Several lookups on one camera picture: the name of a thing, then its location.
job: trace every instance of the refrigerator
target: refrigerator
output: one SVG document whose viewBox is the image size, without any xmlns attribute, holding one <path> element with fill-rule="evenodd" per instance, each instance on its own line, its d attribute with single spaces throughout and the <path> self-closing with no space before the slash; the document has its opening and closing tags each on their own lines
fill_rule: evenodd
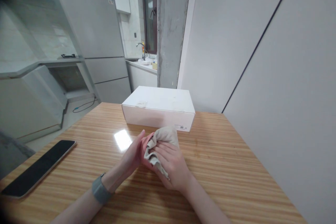
<svg viewBox="0 0 336 224">
<path fill-rule="evenodd" d="M 101 102 L 123 103 L 131 94 L 114 0 L 54 0 L 90 83 Z"/>
</svg>

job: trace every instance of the faucet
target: faucet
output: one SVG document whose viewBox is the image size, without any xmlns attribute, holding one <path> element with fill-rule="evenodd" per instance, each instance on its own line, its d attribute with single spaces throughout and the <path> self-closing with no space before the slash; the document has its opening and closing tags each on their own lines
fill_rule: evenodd
<svg viewBox="0 0 336 224">
<path fill-rule="evenodd" d="M 142 47 L 143 47 L 143 51 L 145 52 L 145 47 L 144 47 L 144 45 L 143 45 L 142 43 L 140 43 L 140 42 L 139 42 L 136 46 L 138 47 L 138 45 L 142 45 Z M 142 58 L 143 58 L 143 60 L 146 59 L 146 54 L 145 54 L 145 53 L 143 53 Z"/>
</svg>

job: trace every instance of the phone screen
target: phone screen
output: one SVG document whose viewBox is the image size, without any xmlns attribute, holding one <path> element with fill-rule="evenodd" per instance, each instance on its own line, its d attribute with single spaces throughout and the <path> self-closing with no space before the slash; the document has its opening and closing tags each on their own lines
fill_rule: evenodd
<svg viewBox="0 0 336 224">
<path fill-rule="evenodd" d="M 75 141 L 61 140 L 33 163 L 19 177 L 10 183 L 1 193 L 21 198 L 32 190 L 52 168 L 75 146 Z"/>
</svg>

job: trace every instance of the wooden table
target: wooden table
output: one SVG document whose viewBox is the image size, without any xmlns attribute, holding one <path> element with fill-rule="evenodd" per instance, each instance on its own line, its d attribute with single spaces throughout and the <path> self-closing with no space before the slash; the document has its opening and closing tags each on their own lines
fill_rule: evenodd
<svg viewBox="0 0 336 224">
<path fill-rule="evenodd" d="M 125 136 L 133 139 L 143 128 L 146 134 L 156 130 L 126 124 L 119 104 L 100 104 L 1 181 L 3 189 L 59 140 L 77 141 L 28 197 L 6 202 L 9 217 L 18 223 L 50 222 L 116 164 L 125 152 L 120 150 Z M 233 223 L 305 223 L 223 114 L 196 112 L 191 131 L 178 131 L 178 139 L 189 169 Z M 141 165 L 92 222 L 199 220 L 181 194 L 165 189 L 157 176 Z"/>
</svg>

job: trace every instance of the human hand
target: human hand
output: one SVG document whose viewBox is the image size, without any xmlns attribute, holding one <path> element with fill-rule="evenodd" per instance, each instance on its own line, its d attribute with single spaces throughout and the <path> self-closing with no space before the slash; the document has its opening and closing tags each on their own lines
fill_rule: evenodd
<svg viewBox="0 0 336 224">
<path fill-rule="evenodd" d="M 169 179 L 156 168 L 155 173 L 159 176 L 163 185 L 170 190 L 177 190 L 184 194 L 193 175 L 189 171 L 182 152 L 175 145 L 159 141 L 151 150 L 155 151 L 163 168 L 168 173 Z"/>
<path fill-rule="evenodd" d="M 141 140 L 144 136 L 145 130 L 143 129 L 141 133 L 131 143 L 131 145 L 120 160 L 120 165 L 122 167 L 122 170 L 124 170 L 123 177 L 125 177 L 125 179 L 131 176 L 135 169 L 140 165 Z"/>
<path fill-rule="evenodd" d="M 114 192 L 121 183 L 133 174 L 140 164 L 141 140 L 145 136 L 145 130 L 135 138 L 128 147 L 121 160 L 110 169 L 102 178 L 101 182 L 109 192 Z"/>
</svg>

